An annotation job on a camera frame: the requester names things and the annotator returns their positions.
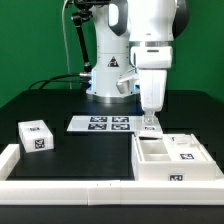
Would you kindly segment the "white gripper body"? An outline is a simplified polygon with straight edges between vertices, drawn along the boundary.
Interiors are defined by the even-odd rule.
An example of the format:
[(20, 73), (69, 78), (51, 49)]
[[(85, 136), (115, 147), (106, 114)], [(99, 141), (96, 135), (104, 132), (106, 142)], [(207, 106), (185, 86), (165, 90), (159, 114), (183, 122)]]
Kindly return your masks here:
[(137, 69), (141, 107), (146, 114), (159, 112), (163, 107), (172, 56), (171, 46), (131, 48), (131, 63)]

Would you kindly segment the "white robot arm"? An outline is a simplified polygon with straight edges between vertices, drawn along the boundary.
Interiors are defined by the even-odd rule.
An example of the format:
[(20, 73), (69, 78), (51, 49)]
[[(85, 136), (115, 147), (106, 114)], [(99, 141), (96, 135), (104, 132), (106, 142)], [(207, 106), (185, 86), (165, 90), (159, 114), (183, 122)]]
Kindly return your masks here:
[(172, 66), (172, 41), (189, 22), (187, 0), (109, 0), (92, 12), (98, 59), (88, 96), (112, 103), (138, 93), (143, 123), (155, 123)]

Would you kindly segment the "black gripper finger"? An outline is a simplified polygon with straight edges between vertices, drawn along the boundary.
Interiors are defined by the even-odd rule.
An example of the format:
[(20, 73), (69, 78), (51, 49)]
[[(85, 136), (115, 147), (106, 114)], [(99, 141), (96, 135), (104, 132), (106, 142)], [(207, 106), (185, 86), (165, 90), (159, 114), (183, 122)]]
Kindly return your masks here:
[(144, 124), (146, 126), (151, 126), (155, 123), (155, 113), (154, 112), (146, 112), (144, 114)]

